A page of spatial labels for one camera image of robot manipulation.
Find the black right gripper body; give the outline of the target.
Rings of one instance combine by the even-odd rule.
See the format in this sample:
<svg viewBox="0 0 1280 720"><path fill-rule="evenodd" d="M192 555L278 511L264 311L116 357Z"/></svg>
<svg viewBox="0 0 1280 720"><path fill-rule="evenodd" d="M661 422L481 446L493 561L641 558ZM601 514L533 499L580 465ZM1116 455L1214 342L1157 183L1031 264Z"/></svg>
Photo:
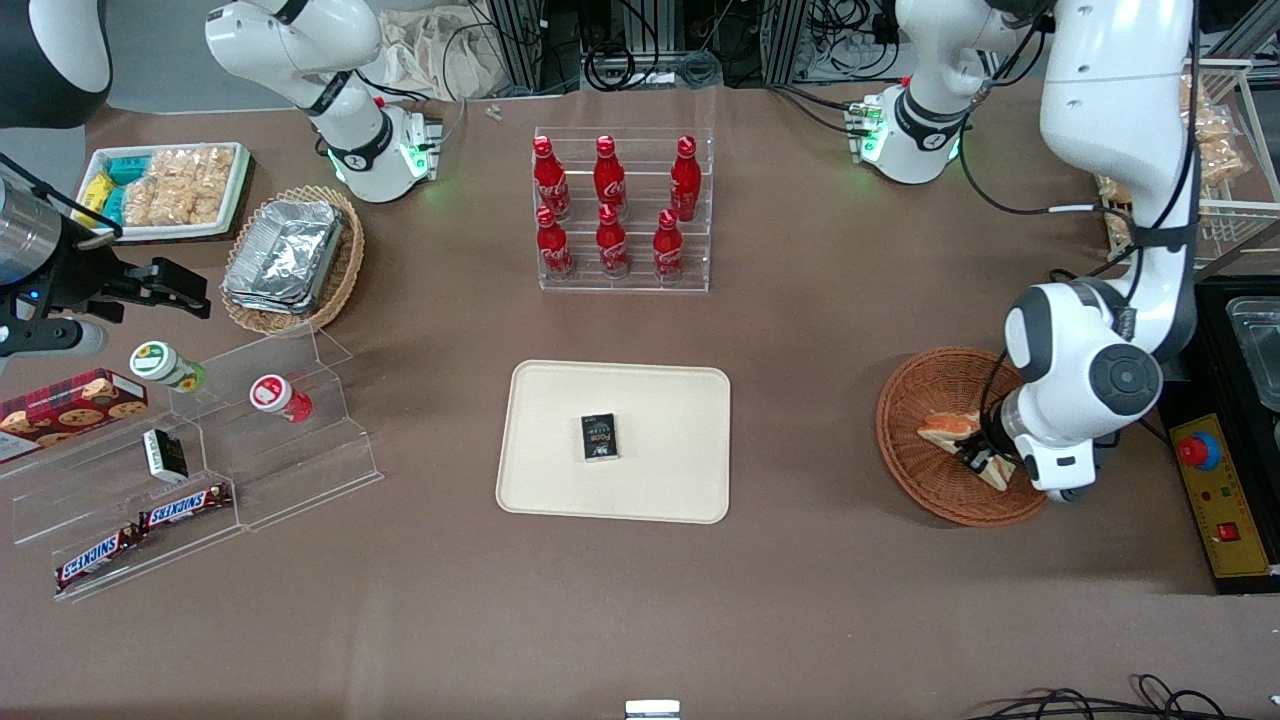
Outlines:
<svg viewBox="0 0 1280 720"><path fill-rule="evenodd" d="M3 254L3 325L32 331L50 315L93 302L134 302L152 288L154 269L114 252L52 252L36 261Z"/></svg>

